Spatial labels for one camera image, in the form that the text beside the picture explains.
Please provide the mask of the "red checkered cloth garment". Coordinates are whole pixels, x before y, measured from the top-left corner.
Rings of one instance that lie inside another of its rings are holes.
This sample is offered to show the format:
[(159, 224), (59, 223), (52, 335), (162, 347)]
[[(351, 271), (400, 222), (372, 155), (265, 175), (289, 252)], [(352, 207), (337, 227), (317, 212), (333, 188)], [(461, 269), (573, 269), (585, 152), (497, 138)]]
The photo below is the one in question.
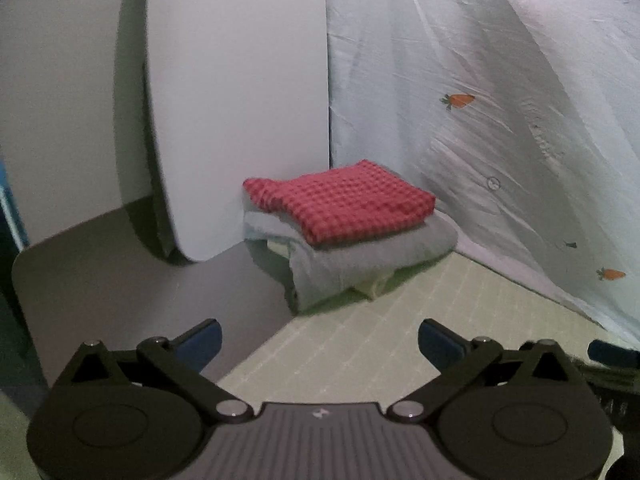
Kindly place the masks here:
[(260, 210), (287, 214), (319, 247), (412, 229), (436, 205), (435, 195), (367, 159), (291, 180), (249, 178), (243, 188)]

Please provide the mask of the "green grid cutting mat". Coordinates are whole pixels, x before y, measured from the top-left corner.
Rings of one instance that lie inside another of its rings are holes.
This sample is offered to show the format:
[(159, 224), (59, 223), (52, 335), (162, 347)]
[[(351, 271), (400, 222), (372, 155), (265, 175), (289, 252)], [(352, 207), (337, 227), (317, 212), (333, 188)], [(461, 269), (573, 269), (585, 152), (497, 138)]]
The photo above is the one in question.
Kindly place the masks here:
[(390, 404), (436, 374), (418, 348), (424, 318), (508, 348), (551, 338), (582, 357), (596, 339), (618, 343), (583, 315), (459, 254), (396, 273), (378, 298), (344, 292), (302, 313), (293, 309), (288, 264), (262, 248), (160, 268), (30, 254), (17, 259), (13, 281), (47, 380), (83, 341), (128, 350), (214, 318), (224, 341), (204, 375), (253, 405)]

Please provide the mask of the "grey folded garment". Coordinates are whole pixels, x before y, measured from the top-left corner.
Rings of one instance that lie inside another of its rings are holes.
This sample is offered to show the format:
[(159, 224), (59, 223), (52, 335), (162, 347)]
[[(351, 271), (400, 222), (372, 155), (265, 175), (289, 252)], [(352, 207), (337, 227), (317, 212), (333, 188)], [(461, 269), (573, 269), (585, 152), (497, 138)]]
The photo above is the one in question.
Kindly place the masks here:
[(331, 248), (313, 248), (284, 214), (257, 210), (244, 214), (248, 240), (274, 240), (290, 248), (295, 307), (305, 311), (339, 295), (378, 272), (398, 271), (431, 262), (456, 248), (458, 232), (435, 212), (408, 231)]

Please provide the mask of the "light blue carrot-print sheet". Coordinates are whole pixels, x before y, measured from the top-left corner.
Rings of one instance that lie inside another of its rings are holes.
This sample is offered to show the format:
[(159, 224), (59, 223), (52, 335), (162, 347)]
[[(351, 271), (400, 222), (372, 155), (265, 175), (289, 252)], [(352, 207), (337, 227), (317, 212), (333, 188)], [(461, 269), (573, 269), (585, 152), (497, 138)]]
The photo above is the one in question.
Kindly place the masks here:
[(639, 0), (326, 0), (331, 158), (472, 258), (639, 336)]

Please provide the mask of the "white rounded board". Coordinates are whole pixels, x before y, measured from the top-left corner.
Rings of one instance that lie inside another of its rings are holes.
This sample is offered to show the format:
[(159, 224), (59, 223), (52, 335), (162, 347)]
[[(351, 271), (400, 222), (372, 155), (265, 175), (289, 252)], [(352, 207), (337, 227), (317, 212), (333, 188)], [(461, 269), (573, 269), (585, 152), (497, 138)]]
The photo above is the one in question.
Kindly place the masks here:
[(328, 169), (326, 0), (146, 0), (153, 133), (176, 245), (243, 237), (243, 184)]

